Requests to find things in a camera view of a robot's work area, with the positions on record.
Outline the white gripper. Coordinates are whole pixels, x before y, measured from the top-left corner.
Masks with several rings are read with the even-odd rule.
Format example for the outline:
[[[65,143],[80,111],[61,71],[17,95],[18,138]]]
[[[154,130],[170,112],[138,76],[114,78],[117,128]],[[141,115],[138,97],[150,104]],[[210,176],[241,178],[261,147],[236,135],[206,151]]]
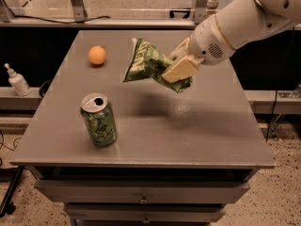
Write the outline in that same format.
[[[190,39],[184,39],[168,55],[172,65],[162,73],[162,77],[168,83],[175,83],[197,74],[201,62],[215,65],[231,57],[234,52],[213,15],[195,28]]]

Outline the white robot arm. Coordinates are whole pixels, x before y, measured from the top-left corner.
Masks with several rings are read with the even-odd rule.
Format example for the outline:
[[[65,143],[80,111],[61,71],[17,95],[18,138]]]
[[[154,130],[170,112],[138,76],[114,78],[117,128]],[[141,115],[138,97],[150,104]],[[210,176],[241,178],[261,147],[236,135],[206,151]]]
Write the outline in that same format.
[[[301,23],[301,0],[233,0],[200,23],[169,55],[162,77],[169,83],[215,65],[246,44],[272,37]]]

